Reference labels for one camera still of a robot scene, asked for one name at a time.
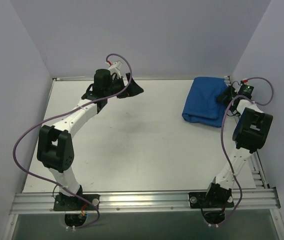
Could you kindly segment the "blue surgical cloth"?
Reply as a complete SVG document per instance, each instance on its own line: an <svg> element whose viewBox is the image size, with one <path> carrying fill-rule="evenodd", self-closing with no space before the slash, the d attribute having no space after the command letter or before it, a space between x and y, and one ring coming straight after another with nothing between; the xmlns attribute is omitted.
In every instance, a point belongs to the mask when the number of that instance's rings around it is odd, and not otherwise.
<svg viewBox="0 0 284 240"><path fill-rule="evenodd" d="M194 78L186 97L182 118L189 123L199 123L220 128L226 107L217 101L227 89L223 78L199 76Z"/></svg>

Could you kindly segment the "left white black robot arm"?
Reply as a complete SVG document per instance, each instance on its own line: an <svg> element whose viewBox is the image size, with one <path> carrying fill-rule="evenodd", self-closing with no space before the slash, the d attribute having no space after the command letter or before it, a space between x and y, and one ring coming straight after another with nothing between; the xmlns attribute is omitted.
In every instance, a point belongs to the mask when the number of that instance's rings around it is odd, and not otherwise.
<svg viewBox="0 0 284 240"><path fill-rule="evenodd" d="M65 204L72 210L82 206L82 187L72 170L75 159L73 137L88 120L97 115L108 103L108 97L118 99L134 97L144 90L133 80L131 73L126 73L127 83L116 72L98 69L80 101L64 119L54 125L43 125L39 131L37 160L53 175L59 187L60 197L65 197Z"/></svg>

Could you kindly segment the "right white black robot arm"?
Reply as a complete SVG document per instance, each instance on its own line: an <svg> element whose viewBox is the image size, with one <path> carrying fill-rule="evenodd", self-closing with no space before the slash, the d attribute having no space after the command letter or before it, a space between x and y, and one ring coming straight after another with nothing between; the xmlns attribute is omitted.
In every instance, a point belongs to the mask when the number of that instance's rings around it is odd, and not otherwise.
<svg viewBox="0 0 284 240"><path fill-rule="evenodd" d="M242 81L238 92L232 86L227 90L230 94L223 99L227 104L226 110L236 110L239 120L232 134L234 147L230 155L224 144L224 129L221 129L220 140L226 164L204 193L205 203L212 207L230 201L232 189L239 183L238 174L246 161L265 145L273 121L272 115L260 110L258 104L251 100L253 86Z"/></svg>

